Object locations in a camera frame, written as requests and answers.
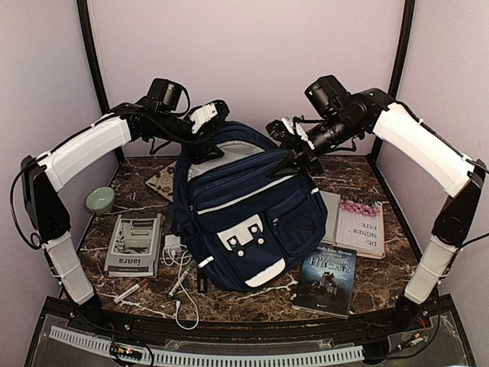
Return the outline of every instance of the green ceramic bowl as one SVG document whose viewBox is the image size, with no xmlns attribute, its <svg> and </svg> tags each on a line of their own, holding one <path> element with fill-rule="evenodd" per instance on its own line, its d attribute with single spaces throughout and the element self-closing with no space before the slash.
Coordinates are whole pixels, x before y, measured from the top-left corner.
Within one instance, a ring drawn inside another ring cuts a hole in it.
<svg viewBox="0 0 489 367">
<path fill-rule="evenodd" d="M 95 214 L 106 214 L 114 206 L 115 193 L 110 187 L 99 187 L 86 198 L 86 207 Z"/>
</svg>

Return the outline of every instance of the book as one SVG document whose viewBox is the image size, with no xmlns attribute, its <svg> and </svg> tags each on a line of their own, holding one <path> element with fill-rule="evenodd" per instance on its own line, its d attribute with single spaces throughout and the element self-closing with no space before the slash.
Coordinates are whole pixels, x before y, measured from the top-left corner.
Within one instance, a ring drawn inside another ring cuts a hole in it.
<svg viewBox="0 0 489 367">
<path fill-rule="evenodd" d="M 347 319 L 355 266 L 355 251 L 319 244 L 304 260 L 292 308 Z"/>
<path fill-rule="evenodd" d="M 385 257 L 382 203 L 342 196 L 336 244 L 356 250 L 358 256 Z"/>
<path fill-rule="evenodd" d="M 154 278 L 160 255 L 161 214 L 119 215 L 105 258 L 110 278 Z"/>
<path fill-rule="evenodd" d="M 173 172 L 175 171 L 175 165 L 176 161 L 167 165 L 145 182 L 151 189 L 170 202 L 173 202 Z"/>
<path fill-rule="evenodd" d="M 326 218 L 326 234 L 322 238 L 322 243 L 333 245 L 336 242 L 336 229 L 338 223 L 338 211 L 341 196 L 337 193 L 328 193 L 321 191 L 321 198 L 328 210 L 328 217 Z"/>
</svg>

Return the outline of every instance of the white cable tray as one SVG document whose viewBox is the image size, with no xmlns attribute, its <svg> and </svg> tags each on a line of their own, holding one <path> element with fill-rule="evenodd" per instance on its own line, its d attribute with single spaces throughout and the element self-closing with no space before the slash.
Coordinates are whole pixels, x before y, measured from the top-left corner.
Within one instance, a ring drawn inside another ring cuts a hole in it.
<svg viewBox="0 0 489 367">
<path fill-rule="evenodd" d="M 110 341 L 94 338 L 90 335 L 67 330 L 58 326 L 51 327 L 50 338 L 76 348 L 110 358 L 108 353 Z M 341 365 L 343 363 L 363 361 L 363 347 L 353 346 L 320 352 L 284 354 L 276 356 L 212 356 L 182 352 L 168 352 L 152 347 L 154 365 L 163 367 L 322 367 L 324 365 Z M 151 357 L 146 349 L 140 364 L 149 365 Z"/>
</svg>

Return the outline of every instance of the gray wall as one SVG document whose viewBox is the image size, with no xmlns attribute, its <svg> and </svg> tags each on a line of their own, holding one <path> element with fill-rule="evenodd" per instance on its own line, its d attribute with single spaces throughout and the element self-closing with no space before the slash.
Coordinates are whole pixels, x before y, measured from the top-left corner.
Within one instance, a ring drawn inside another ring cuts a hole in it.
<svg viewBox="0 0 489 367">
<path fill-rule="evenodd" d="M 89 3 L 113 106 L 139 99 L 159 76 L 186 86 L 195 106 L 224 99 L 231 119 L 261 131 L 284 115 L 317 119 L 303 92 L 320 76 L 355 92 L 387 89 L 403 11 L 402 0 Z M 370 149 L 371 137 L 358 154 Z M 125 151 L 147 155 L 148 146 Z"/>
<path fill-rule="evenodd" d="M 399 99 L 455 147 L 489 163 L 489 2 L 416 3 L 412 40 Z M 445 195 L 438 184 L 389 145 L 381 170 L 424 248 Z M 469 238 L 489 231 L 484 190 Z M 460 311 L 478 365 L 489 360 L 489 240 L 458 257 L 442 291 Z"/>
<path fill-rule="evenodd" d="M 17 367 L 24 359 L 45 297 L 59 287 L 42 252 L 18 237 L 8 191 L 21 159 L 57 145 L 99 116 L 79 30 L 75 0 L 3 1 L 0 4 L 0 360 Z M 62 192 L 79 241 L 90 214 L 82 201 L 107 184 L 115 159 L 107 156 L 75 177 Z M 20 185 L 15 197 L 22 228 Z"/>
</svg>

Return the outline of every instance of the pen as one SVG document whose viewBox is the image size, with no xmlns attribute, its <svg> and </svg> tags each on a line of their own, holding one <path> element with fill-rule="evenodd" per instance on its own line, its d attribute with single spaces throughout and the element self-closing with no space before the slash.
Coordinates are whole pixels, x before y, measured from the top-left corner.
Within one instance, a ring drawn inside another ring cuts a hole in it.
<svg viewBox="0 0 489 367">
<path fill-rule="evenodd" d="M 114 298 L 114 302 L 116 302 L 118 304 L 120 301 L 124 300 L 127 296 L 133 294 L 135 291 L 137 291 L 139 288 L 141 288 L 146 283 L 147 283 L 147 279 L 143 279 L 142 281 L 140 281 L 136 285 L 133 285 L 132 287 L 127 289 L 126 292 L 124 292 L 120 296 L 117 296 L 116 298 Z"/>
<path fill-rule="evenodd" d="M 196 265 L 195 260 L 192 260 L 192 262 L 189 264 L 189 266 L 186 267 L 185 271 L 182 273 L 180 276 L 180 280 L 176 281 L 176 284 L 171 288 L 170 293 L 168 294 L 168 298 L 171 298 L 175 295 L 176 290 L 180 286 L 180 283 L 183 281 L 183 279 L 186 278 L 186 276 L 190 273 L 190 271 L 193 269 L 193 267 Z"/>
</svg>

